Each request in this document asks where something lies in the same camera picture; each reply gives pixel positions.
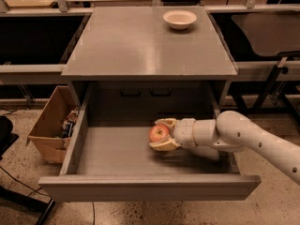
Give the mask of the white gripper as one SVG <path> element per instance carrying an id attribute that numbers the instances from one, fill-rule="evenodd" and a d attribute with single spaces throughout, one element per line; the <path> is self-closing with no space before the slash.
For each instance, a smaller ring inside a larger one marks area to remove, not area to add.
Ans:
<path id="1" fill-rule="evenodd" d="M 193 137 L 194 118 L 176 120 L 175 118 L 162 118 L 155 122 L 155 125 L 169 133 L 173 132 L 173 137 L 167 136 L 158 142 L 150 142 L 149 145 L 156 151 L 176 150 L 179 145 L 183 148 L 195 148 L 196 143 Z"/>

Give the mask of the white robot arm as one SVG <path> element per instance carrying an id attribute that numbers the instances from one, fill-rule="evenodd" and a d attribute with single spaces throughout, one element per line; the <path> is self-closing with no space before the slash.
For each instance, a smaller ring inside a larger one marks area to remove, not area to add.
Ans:
<path id="1" fill-rule="evenodd" d="M 179 147 L 210 153 L 237 152 L 247 147 L 300 184 L 300 147 L 257 126 L 243 114 L 222 112 L 216 119 L 158 119 L 149 132 L 150 147 L 172 151 Z"/>

